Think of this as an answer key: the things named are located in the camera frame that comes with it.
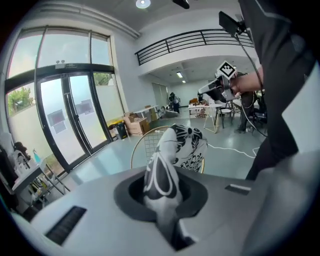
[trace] floor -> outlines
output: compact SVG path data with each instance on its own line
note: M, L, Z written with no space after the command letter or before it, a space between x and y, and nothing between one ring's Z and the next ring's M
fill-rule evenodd
M150 126L151 128L155 128L176 123L200 129L209 144L205 156L204 173L238 179L246 177L254 160L247 155L255 156L253 149L258 148L264 140L262 135L256 131L253 134L251 132L245 134L234 133L240 122L238 116L235 116L233 124L231 124L229 117L226 117L224 129L220 126L218 133L203 129L205 118L189 118L188 108L181 108L180 116L187 118L162 119L152 122ZM210 125L210 120L208 119L206 127L210 126L212 126L212 122ZM139 139L140 136L134 135L105 146L91 158L73 169L70 174L63 178L63 183L70 190L74 190L85 182L129 170L131 154ZM244 152L247 155L230 149ZM136 149L133 167L145 166L146 162L145 145L141 143ZM61 197L61 194L53 189L48 199L49 201L53 201L59 197Z
M196 118L196 115L200 113L200 110L197 109L197 110L192 110L191 114L189 114L189 109L187 106L181 107L179 111L180 111L180 114L174 119L189 119L189 118L193 119L193 118Z

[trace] person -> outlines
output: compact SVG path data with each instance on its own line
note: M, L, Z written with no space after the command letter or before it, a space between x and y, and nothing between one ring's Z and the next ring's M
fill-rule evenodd
M244 110L241 108L240 113L240 125L234 130L237 134L244 134L247 129L248 119L246 118L251 115L254 111L254 103L257 100L256 94L253 91L247 91L241 94L241 104Z
M310 76L316 58L309 48L316 49L312 37L300 23L299 12L280 1L239 0L247 32L251 37L261 67L258 68L267 108L267 134L246 177L255 180L259 172L274 167L286 157L298 152L295 139L282 114ZM230 81L234 92L245 93L261 89L256 72Z
M180 114L180 111L179 111L179 99L177 98L177 96L173 92L170 93L170 96L171 96L171 101L172 101L172 104L173 104L173 111L174 112L178 112Z

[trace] trash can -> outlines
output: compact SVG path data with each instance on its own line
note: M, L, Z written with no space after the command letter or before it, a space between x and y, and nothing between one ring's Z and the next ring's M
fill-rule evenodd
M109 126L109 130L113 130L113 132L115 133L118 140L122 140L128 136L127 131L126 131L125 122L123 120L113 122Z

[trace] ceiling light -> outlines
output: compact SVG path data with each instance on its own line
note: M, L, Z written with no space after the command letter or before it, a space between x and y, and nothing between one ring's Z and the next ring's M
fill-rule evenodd
M140 9L148 8L150 4L151 4L150 0L137 0L135 3L136 7Z

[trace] tree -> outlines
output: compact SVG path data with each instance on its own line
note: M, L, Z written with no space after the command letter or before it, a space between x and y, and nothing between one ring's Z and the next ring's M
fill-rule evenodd
M107 86L112 75L109 73L93 73L95 86Z
M30 92L30 88L25 87L10 92L8 95L8 110L10 116L33 104L34 98L30 97Z

